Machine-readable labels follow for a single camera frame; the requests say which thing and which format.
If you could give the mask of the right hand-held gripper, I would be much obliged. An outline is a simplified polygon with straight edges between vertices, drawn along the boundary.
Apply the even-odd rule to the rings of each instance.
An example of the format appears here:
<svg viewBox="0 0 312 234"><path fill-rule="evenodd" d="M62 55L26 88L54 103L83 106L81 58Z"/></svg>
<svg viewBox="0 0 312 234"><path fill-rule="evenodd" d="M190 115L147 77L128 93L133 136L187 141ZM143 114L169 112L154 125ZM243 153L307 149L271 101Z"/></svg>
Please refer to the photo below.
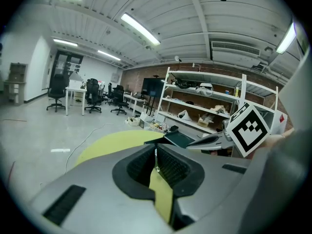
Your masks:
<svg viewBox="0 0 312 234"><path fill-rule="evenodd" d="M189 145L187 149L217 151L231 149L232 157L246 158L267 139L271 131L256 107L245 102L240 109L222 122L222 129L227 142L215 142L218 134L210 134Z"/></svg>

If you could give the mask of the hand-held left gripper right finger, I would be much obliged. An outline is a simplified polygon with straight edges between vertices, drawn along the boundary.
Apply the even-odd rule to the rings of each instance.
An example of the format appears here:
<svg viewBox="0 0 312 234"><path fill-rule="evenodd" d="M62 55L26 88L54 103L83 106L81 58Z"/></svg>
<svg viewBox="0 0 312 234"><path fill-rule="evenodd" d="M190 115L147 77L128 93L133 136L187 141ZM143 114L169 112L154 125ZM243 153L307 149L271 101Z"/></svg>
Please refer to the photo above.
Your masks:
<svg viewBox="0 0 312 234"><path fill-rule="evenodd" d="M172 189L169 224L193 224L217 207L237 186L250 160L212 156L170 144L157 144L160 174Z"/></svg>

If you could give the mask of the dark green box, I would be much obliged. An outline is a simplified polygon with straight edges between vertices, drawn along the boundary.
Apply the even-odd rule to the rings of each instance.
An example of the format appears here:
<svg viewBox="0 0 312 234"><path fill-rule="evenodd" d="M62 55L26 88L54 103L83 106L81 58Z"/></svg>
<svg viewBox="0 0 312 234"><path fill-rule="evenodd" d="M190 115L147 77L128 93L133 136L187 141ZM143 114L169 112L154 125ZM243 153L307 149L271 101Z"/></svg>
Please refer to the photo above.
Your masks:
<svg viewBox="0 0 312 234"><path fill-rule="evenodd" d="M186 148L190 143L195 141L193 138L179 131L166 133L163 137L170 144L181 148Z"/></svg>

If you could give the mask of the person's right forearm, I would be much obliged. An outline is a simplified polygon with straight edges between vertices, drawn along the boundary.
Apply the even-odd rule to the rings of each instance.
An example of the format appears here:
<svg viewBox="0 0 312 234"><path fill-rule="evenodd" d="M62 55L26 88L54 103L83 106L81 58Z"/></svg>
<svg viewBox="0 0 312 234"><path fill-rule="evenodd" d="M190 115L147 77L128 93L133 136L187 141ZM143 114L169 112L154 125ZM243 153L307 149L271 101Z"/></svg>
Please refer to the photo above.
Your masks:
<svg viewBox="0 0 312 234"><path fill-rule="evenodd" d="M294 128L289 129L288 131L278 134L278 135L270 135L266 138L266 140L262 143L261 147L263 148L271 148L275 146L278 142L286 139L289 137L291 134L295 132Z"/></svg>

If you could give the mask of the white plastic bag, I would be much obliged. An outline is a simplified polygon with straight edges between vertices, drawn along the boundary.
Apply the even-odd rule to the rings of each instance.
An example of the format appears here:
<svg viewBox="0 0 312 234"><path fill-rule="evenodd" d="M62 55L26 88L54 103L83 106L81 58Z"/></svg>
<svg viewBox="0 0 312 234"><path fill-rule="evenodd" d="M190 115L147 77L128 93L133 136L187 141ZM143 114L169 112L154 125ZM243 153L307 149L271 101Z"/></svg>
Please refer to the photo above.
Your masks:
<svg viewBox="0 0 312 234"><path fill-rule="evenodd" d="M187 110L183 110L180 113L178 113L177 117L181 120L192 121Z"/></svg>

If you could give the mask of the clear plastic bin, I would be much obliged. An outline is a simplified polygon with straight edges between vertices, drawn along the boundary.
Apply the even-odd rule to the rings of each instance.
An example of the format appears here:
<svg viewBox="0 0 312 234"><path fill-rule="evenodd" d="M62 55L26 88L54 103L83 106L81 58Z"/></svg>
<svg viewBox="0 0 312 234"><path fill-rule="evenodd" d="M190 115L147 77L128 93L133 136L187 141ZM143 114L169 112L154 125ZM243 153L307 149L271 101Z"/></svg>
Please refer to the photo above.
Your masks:
<svg viewBox="0 0 312 234"><path fill-rule="evenodd" d="M169 129L170 127L165 122L161 123L161 122L153 120L149 125L150 131L154 131L158 133L166 133L167 131L169 131Z"/></svg>

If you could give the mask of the round table with green cloth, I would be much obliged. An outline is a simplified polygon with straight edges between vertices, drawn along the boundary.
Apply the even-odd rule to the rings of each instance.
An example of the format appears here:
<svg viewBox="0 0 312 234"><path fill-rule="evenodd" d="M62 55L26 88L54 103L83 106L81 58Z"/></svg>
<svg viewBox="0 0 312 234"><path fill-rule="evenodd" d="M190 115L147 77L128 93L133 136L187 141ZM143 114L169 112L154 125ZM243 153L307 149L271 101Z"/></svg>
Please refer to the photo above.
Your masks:
<svg viewBox="0 0 312 234"><path fill-rule="evenodd" d="M87 147L76 160L79 165L89 159L115 153L124 149L142 145L144 142L162 138L163 134L147 130L129 130L106 135ZM165 222L170 221L173 190L160 175L160 170L153 169L149 188L156 194L155 208Z"/></svg>

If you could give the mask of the white headset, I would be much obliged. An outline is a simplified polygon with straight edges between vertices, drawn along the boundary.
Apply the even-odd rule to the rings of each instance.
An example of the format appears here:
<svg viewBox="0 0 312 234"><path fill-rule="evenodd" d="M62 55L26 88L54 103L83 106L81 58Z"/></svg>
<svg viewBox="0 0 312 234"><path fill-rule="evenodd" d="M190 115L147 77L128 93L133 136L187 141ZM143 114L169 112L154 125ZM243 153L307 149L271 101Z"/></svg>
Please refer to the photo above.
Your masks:
<svg viewBox="0 0 312 234"><path fill-rule="evenodd" d="M214 93L213 85L211 83L201 83L195 88L196 93L211 96Z"/></svg>

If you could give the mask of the white cabinet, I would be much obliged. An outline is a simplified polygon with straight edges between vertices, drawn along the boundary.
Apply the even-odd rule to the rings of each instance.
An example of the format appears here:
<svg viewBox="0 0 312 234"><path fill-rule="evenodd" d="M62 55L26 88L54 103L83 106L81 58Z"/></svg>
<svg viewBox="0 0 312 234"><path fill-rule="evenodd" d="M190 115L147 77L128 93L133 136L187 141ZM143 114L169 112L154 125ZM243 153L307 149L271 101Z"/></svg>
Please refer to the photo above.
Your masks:
<svg viewBox="0 0 312 234"><path fill-rule="evenodd" d="M281 135L285 132L288 120L288 115L286 113L275 110L274 113L265 113L263 118L270 129L271 135Z"/></svg>

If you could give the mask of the long white desk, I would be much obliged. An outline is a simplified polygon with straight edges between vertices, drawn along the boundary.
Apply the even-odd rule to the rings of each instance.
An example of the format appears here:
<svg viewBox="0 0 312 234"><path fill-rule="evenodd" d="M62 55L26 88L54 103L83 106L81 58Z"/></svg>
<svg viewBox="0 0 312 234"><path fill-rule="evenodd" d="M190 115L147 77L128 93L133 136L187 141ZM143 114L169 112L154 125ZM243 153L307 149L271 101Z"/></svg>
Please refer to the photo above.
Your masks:
<svg viewBox="0 0 312 234"><path fill-rule="evenodd" d="M138 98L135 98L131 95L128 95L128 94L124 94L123 95L124 99L126 101L128 101L129 103L129 108L132 109L132 116L134 117L136 115L136 112L142 112L142 109L143 109L143 106L144 106L144 103L146 102L146 100L144 99L138 99Z"/></svg>

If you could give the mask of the white ceiling air conditioner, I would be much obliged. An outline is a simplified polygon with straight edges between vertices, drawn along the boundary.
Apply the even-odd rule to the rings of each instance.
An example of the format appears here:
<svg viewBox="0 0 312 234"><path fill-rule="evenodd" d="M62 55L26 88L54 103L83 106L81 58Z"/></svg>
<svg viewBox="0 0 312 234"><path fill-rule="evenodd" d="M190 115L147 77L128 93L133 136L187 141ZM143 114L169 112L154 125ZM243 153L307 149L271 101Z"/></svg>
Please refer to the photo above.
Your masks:
<svg viewBox="0 0 312 234"><path fill-rule="evenodd" d="M260 64L260 50L244 44L212 41L212 58L215 62L252 68Z"/></svg>

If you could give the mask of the black office chair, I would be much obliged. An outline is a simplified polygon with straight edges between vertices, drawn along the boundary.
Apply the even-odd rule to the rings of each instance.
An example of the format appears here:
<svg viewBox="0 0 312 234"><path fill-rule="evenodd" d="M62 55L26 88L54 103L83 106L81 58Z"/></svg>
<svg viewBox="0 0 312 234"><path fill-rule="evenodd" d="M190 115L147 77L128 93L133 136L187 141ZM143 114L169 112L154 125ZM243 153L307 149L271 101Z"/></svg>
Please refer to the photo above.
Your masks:
<svg viewBox="0 0 312 234"><path fill-rule="evenodd" d="M127 114L123 107L128 107L129 104L124 101L124 88L121 85L117 85L114 89L114 99L113 104L117 107L112 109L111 112L116 112L116 115Z"/></svg>
<svg viewBox="0 0 312 234"><path fill-rule="evenodd" d="M108 92L106 93L106 104L111 105L114 102L114 93L113 93L113 89L112 89L112 83L108 84Z"/></svg>
<svg viewBox="0 0 312 234"><path fill-rule="evenodd" d="M66 84L64 76L62 74L55 74L47 93L48 97L53 99L55 102L48 105L46 107L46 111L48 111L51 107L55 108L55 112L58 111L58 108L66 108L62 103L58 103L61 98L65 97L65 90Z"/></svg>
<svg viewBox="0 0 312 234"><path fill-rule="evenodd" d="M86 83L86 95L85 100L88 106L84 107L84 110L89 109L89 113L92 113L94 110L102 113L101 107L97 106L100 105L102 102L102 98L98 93L99 84L96 79L89 79Z"/></svg>

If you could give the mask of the black double door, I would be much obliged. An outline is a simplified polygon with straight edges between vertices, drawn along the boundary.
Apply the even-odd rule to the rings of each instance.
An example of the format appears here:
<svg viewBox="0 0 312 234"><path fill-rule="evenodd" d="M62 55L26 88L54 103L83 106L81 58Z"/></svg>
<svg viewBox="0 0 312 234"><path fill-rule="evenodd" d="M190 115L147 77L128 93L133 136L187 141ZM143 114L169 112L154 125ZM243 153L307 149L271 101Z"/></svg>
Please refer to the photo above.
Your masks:
<svg viewBox="0 0 312 234"><path fill-rule="evenodd" d="M82 60L82 55L58 50L54 59L49 85L52 85L55 75L63 75L65 84L68 86L71 74L73 72L79 73Z"/></svg>

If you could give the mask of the ceiling tube light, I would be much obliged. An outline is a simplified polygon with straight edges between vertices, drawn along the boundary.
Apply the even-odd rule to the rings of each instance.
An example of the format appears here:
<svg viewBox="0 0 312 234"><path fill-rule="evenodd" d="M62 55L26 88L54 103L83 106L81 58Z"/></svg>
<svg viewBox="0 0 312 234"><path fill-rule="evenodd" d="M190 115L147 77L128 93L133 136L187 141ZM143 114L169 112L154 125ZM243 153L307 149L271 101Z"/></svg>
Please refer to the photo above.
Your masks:
<svg viewBox="0 0 312 234"><path fill-rule="evenodd" d="M148 31L142 24L140 24L136 19L131 17L129 14L124 13L121 16L121 20L132 26L138 32L140 32L146 39L148 39L153 45L160 45L160 41L157 40L154 35Z"/></svg>
<svg viewBox="0 0 312 234"><path fill-rule="evenodd" d="M98 52L99 54L105 55L105 56L107 56L107 57L109 57L109 58L112 58L112 59L114 59L114 60L121 61L120 58L115 57L115 56L113 56L113 55L111 55L111 54L108 54L108 53L106 53L106 52L104 52L104 51L98 50L97 52Z"/></svg>
<svg viewBox="0 0 312 234"><path fill-rule="evenodd" d="M69 46L73 46L73 47L78 47L77 43L73 43L70 41L65 41L65 40L61 40L61 39L53 39L53 41L55 43L59 43L59 44L65 44L65 45L69 45Z"/></svg>
<svg viewBox="0 0 312 234"><path fill-rule="evenodd" d="M289 26L286 34L276 48L278 54L283 54L296 38L294 22Z"/></svg>

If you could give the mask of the wooden cabinet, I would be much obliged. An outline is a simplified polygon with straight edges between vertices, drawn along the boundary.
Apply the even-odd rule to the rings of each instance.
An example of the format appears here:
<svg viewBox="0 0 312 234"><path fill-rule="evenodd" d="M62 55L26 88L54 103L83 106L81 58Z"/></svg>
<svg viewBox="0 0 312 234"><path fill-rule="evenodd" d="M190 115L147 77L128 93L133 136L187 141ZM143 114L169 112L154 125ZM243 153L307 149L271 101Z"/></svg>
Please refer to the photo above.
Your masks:
<svg viewBox="0 0 312 234"><path fill-rule="evenodd" d="M24 89L26 85L27 64L11 63L8 80L8 98L16 105L24 103Z"/></svg>

